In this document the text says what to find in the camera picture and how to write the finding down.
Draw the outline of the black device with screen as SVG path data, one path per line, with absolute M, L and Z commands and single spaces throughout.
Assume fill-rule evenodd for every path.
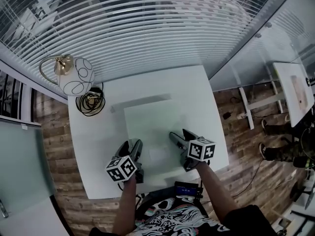
M 193 196 L 198 199 L 201 199 L 203 197 L 203 188 L 200 187 L 197 183 L 176 181 L 174 187 L 176 195 Z

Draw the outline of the white standing desk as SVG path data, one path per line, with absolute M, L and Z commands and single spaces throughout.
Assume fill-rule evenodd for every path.
M 285 100 L 288 108 L 290 124 L 292 127 L 306 115 L 315 104 L 312 86 L 307 86 L 305 78 L 308 78 L 306 70 L 302 64 L 275 62 L 272 64 L 280 81 L 282 92 L 254 103 L 249 103 L 243 87 L 239 87 L 239 92 L 244 103 L 245 113 L 249 123 L 249 128 L 254 129 L 254 122 L 251 110 L 265 105 Z

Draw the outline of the white window blinds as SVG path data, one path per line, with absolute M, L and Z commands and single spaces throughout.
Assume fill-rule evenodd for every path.
M 87 59 L 98 82 L 171 67 L 213 74 L 267 0 L 0 0 L 0 58 L 57 91 L 50 55 Z

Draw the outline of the frosted glass door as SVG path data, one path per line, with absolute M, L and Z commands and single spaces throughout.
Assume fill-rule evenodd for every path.
M 54 193 L 41 124 L 0 116 L 0 220 Z

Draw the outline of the white table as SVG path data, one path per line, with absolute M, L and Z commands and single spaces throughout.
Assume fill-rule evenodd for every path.
M 229 164 L 226 141 L 217 104 L 201 65 L 161 70 L 103 84 L 105 106 L 86 117 L 68 100 L 70 131 L 81 179 L 90 199 L 116 198 L 118 185 L 105 168 L 118 148 L 132 139 L 127 133 L 125 108 L 164 100 L 185 100 L 196 111 L 202 136 L 216 143 L 210 166 L 217 171 Z M 137 185 L 138 193 L 170 187 L 177 180 Z

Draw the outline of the person's right forearm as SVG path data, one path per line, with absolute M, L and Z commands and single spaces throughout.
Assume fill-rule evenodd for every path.
M 238 209 L 237 204 L 206 162 L 198 163 L 196 169 L 205 186 L 217 218 L 222 225 L 228 227 L 225 220 L 230 212 Z

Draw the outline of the person's left forearm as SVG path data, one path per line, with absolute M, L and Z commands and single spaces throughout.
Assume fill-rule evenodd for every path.
M 121 196 L 119 229 L 120 234 L 125 236 L 131 233 L 135 227 L 135 206 L 136 206 L 136 178 L 133 175 L 124 183 Z

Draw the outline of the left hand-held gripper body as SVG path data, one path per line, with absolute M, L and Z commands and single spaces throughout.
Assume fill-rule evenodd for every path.
M 125 182 L 133 175 L 135 175 L 136 183 L 143 183 L 144 180 L 142 164 L 134 162 L 130 156 L 113 158 L 105 171 L 115 183 Z

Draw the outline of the black metal railing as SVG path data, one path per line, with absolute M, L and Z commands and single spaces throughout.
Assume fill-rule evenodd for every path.
M 32 120 L 32 88 L 0 70 L 0 115 Z

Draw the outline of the brass lamp with globe shade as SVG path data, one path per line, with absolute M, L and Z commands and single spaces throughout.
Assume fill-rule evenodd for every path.
M 43 72 L 44 63 L 51 59 L 55 61 L 56 81 L 49 79 Z M 106 103 L 104 86 L 95 85 L 95 71 L 87 59 L 75 58 L 70 54 L 48 56 L 40 61 L 39 72 L 65 95 L 74 97 L 77 110 L 84 116 L 92 117 L 103 110 Z

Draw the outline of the white cloth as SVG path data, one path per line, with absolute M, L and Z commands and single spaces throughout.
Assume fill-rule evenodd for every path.
M 145 183 L 171 180 L 192 181 L 196 172 L 186 172 L 180 164 L 181 151 L 169 133 L 182 135 L 185 128 L 200 135 L 196 111 L 185 100 L 164 100 L 125 108 L 127 133 L 143 142 L 140 157 Z

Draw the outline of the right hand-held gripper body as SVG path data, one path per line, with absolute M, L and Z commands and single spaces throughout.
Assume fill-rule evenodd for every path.
M 188 143 L 188 148 L 181 156 L 181 165 L 186 172 L 195 169 L 202 162 L 210 165 L 210 160 L 214 157 L 215 148 L 216 143 L 208 139 L 191 140 Z

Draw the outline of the black printed shirt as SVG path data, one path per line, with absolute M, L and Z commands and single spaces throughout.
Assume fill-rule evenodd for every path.
M 277 236 L 258 206 L 229 212 L 220 223 L 208 218 L 190 196 L 151 199 L 136 211 L 135 229 L 127 236 Z

